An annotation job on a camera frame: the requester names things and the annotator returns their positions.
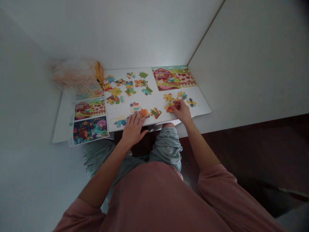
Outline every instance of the white puzzle board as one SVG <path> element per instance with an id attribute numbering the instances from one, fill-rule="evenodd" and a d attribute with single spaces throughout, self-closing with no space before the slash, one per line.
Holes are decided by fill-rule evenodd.
<path id="1" fill-rule="evenodd" d="M 127 78 L 126 74 L 135 72 L 136 78 Z M 148 76 L 144 79 L 139 76 L 140 72 L 148 73 Z M 107 121 L 108 121 L 108 129 L 109 131 L 120 131 L 123 130 L 124 127 L 117 128 L 115 124 L 115 118 L 119 116 L 125 116 L 128 117 L 132 114 L 130 110 L 130 104 L 135 102 L 139 103 L 141 106 L 141 109 L 147 109 L 148 113 L 150 113 L 150 110 L 153 108 L 157 108 L 160 111 L 162 111 L 161 115 L 158 117 L 158 119 L 155 119 L 153 116 L 150 116 L 150 118 L 147 118 L 145 120 L 144 126 L 156 124 L 160 122 L 170 121 L 177 119 L 176 116 L 173 113 L 166 112 L 164 107 L 167 105 L 167 101 L 164 99 L 164 94 L 171 93 L 174 98 L 177 98 L 178 92 L 182 91 L 185 92 L 188 95 L 188 99 L 192 98 L 193 101 L 195 101 L 197 104 L 195 107 L 190 107 L 191 116 L 198 116 L 202 114 L 208 114 L 211 113 L 211 109 L 209 105 L 207 104 L 202 92 L 200 91 L 198 86 L 194 87 L 188 87 L 188 88 L 181 88 L 181 89 L 174 89 L 174 90 L 165 90 L 165 91 L 159 91 L 152 68 L 135 68 L 135 69 L 116 69 L 116 70 L 104 70 L 104 78 L 107 78 L 109 75 L 114 76 L 115 81 L 119 79 L 123 79 L 124 81 L 133 81 L 134 90 L 136 91 L 136 94 L 131 95 L 130 97 L 127 96 L 125 93 L 126 86 L 120 85 L 117 86 L 115 82 L 111 82 L 112 88 L 120 88 L 122 93 L 121 96 L 125 97 L 125 103 L 119 103 L 119 104 L 109 104 L 106 101 L 106 114 L 107 114 Z M 148 81 L 148 87 L 153 91 L 151 95 L 145 95 L 142 92 L 142 89 L 145 87 L 135 87 L 134 80 L 145 80 Z M 105 100 L 110 97 L 112 94 L 108 91 L 105 92 Z"/>

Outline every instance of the lap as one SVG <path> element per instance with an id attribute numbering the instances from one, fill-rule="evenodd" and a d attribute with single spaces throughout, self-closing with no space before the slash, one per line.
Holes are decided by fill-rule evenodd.
<path id="1" fill-rule="evenodd" d="M 100 166 L 112 153 L 116 144 L 113 141 L 102 139 L 88 143 L 84 147 L 84 159 L 87 174 L 91 177 L 97 172 Z M 182 146 L 179 142 L 177 130 L 174 127 L 163 128 L 156 138 L 153 150 L 149 155 L 149 162 L 160 161 L 181 170 Z M 136 166 L 145 163 L 141 159 L 126 156 L 118 170 L 116 178 L 113 182 L 114 186 L 122 177 L 129 173 Z"/>
<path id="2" fill-rule="evenodd" d="M 162 128 L 150 152 L 149 162 L 160 161 L 181 171 L 180 152 L 182 150 L 176 128 Z"/>

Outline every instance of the white table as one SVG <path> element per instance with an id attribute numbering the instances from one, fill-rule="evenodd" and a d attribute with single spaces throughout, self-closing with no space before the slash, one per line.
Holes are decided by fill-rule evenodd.
<path id="1" fill-rule="evenodd" d="M 128 79 L 126 78 L 126 73 L 136 73 L 136 78 Z M 141 78 L 138 76 L 139 72 L 146 72 L 148 76 L 145 78 L 148 81 L 148 86 L 153 90 L 151 95 L 144 95 L 141 91 L 144 87 L 134 87 L 134 90 L 137 92 L 132 96 L 128 97 L 124 92 L 126 90 L 125 86 L 117 87 L 114 82 L 111 83 L 112 87 L 120 88 L 122 93 L 121 95 L 125 97 L 126 102 L 120 104 L 113 104 L 110 105 L 106 103 L 106 113 L 107 113 L 107 121 L 108 121 L 108 130 L 109 132 L 120 131 L 123 130 L 123 127 L 117 128 L 115 124 L 115 118 L 118 116 L 129 116 L 130 112 L 130 103 L 138 102 L 141 108 L 147 109 L 150 112 L 150 109 L 154 107 L 158 108 L 162 111 L 161 115 L 158 119 L 154 117 L 147 118 L 144 125 L 151 126 L 150 131 L 160 130 L 162 124 L 167 122 L 172 122 L 174 125 L 180 123 L 180 121 L 176 118 L 174 114 L 168 113 L 165 111 L 164 106 L 167 102 L 164 100 L 164 94 L 171 93 L 174 98 L 177 98 L 177 93 L 182 91 L 186 92 L 188 98 L 192 98 L 196 101 L 196 107 L 191 108 L 191 115 L 192 117 L 211 113 L 211 109 L 207 104 L 204 96 L 202 95 L 199 87 L 189 87 L 183 88 L 178 90 L 166 90 L 166 91 L 159 91 L 152 74 L 151 68 L 138 68 L 138 69 L 119 69 L 119 70 L 105 70 L 104 76 L 107 77 L 108 75 L 113 75 L 116 80 L 123 79 L 125 81 L 133 81 L 140 80 Z M 108 98 L 111 95 L 109 92 L 105 92 L 105 98 Z M 74 94 L 70 91 L 64 91 L 61 97 L 61 102 L 58 111 L 57 122 L 54 130 L 54 135 L 52 139 L 52 143 L 59 143 L 68 141 L 69 138 L 69 123 L 70 123 L 70 115 L 72 114 L 72 102 L 74 102 Z"/>

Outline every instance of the barn illustration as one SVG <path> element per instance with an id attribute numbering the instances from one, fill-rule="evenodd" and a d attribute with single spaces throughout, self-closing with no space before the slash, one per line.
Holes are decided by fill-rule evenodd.
<path id="1" fill-rule="evenodd" d="M 87 102 L 82 101 L 82 102 L 76 104 L 76 106 L 75 106 L 75 112 L 85 111 L 87 109 L 90 109 L 90 105 Z"/>
<path id="2" fill-rule="evenodd" d="M 172 73 L 166 69 L 159 68 L 154 71 L 154 77 L 156 81 L 159 80 L 168 80 L 169 78 L 173 78 Z"/>

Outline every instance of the floor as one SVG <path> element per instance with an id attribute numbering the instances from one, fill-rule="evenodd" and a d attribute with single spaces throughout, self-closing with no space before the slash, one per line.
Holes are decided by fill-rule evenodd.
<path id="1" fill-rule="evenodd" d="M 149 154 L 158 132 L 148 133 L 132 148 L 134 156 Z M 303 204 L 281 187 L 309 195 L 309 114 L 203 134 L 226 169 L 274 217 Z M 116 140 L 121 132 L 116 133 Z M 198 194 L 199 168 L 188 137 L 183 146 L 182 175 Z"/>

